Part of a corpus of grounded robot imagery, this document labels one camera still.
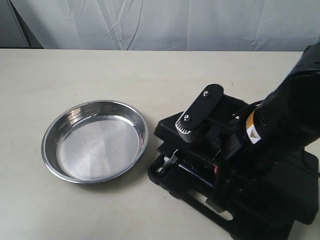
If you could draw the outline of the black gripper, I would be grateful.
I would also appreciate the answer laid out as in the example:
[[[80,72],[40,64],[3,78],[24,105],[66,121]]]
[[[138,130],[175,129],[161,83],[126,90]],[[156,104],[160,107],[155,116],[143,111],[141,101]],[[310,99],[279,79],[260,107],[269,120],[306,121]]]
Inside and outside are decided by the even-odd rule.
[[[217,152],[224,148],[227,138],[235,132],[234,114],[247,105],[243,100],[224,94],[198,129],[197,138],[191,143],[185,142],[175,127],[183,111],[160,120],[154,130],[154,135],[163,141],[158,151],[170,157],[178,150],[179,158],[196,163],[212,163]]]

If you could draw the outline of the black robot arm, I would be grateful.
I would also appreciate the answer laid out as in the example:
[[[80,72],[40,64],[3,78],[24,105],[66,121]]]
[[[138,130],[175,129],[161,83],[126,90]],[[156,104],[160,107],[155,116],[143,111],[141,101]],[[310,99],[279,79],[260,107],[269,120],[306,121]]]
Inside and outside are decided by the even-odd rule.
[[[320,45],[308,46],[265,99],[247,104],[209,84],[186,111],[160,120],[154,133],[204,165],[265,172],[320,137]]]

